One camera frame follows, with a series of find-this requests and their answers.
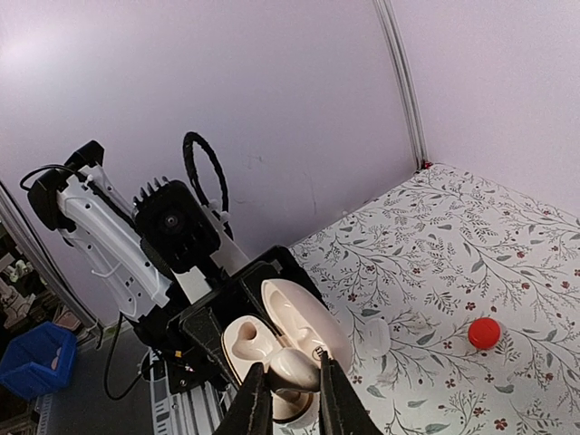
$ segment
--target floral pattern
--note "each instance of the floral pattern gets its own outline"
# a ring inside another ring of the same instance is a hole
[[[386,434],[580,432],[580,219],[433,165],[293,252],[349,334],[349,377]],[[486,352],[467,340],[481,316],[503,326]],[[391,329],[380,358],[364,347],[376,317]]]

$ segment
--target red object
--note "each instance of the red object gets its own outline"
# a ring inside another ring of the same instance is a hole
[[[471,324],[468,337],[471,344],[482,351],[486,351],[498,344],[501,337],[501,327],[495,320],[483,317]]]

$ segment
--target gray leaf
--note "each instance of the gray leaf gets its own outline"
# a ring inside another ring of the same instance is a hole
[[[424,401],[408,401],[407,406],[409,408],[419,408],[426,401],[427,401],[427,399],[425,399]]]
[[[554,340],[554,337],[556,337],[556,334],[558,333],[557,329],[550,331],[547,336],[546,336],[546,341],[547,342],[551,342],[552,340]]]
[[[438,365],[440,365],[441,367],[445,368],[445,366],[443,365],[443,362],[441,362],[441,360],[439,359],[439,356],[435,355],[435,354],[431,354],[431,358],[433,359],[433,361],[435,363],[437,363]]]
[[[477,272],[481,267],[483,267],[483,265],[485,265],[485,263],[483,262],[483,259],[480,258],[479,261],[471,268],[471,273],[473,274]]]
[[[432,423],[425,426],[426,435],[431,435],[432,433],[441,432],[449,427],[449,424]]]
[[[505,394],[511,394],[514,392],[514,386],[511,383],[505,387],[498,387],[497,385],[494,385],[494,387],[496,387],[496,390],[499,392],[504,392]]]
[[[417,340],[417,344],[419,346],[427,344],[430,341],[430,339],[433,338],[433,335],[435,335],[435,331],[433,331],[432,333],[428,333],[427,335],[423,335],[419,340]]]
[[[386,399],[386,397],[384,397],[382,395],[382,393],[379,391],[379,389],[377,387],[375,387],[374,385],[369,385],[367,387],[366,391],[368,391],[374,397],[380,397],[382,399]]]
[[[371,317],[372,315],[380,313],[379,310],[373,310],[371,308],[364,308],[361,312],[362,317]]]

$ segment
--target red round object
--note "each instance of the red round object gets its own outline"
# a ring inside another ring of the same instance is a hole
[[[469,327],[468,337],[471,344],[482,351],[498,344],[501,337],[501,326],[489,317],[474,321]]]

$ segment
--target gray floor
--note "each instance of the gray floor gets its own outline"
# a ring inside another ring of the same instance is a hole
[[[109,340],[98,352],[79,353],[71,386],[53,396],[48,435],[152,435],[149,385],[141,380],[122,401],[110,401],[102,388]],[[121,334],[109,385],[120,394],[137,374],[147,351],[132,331]]]

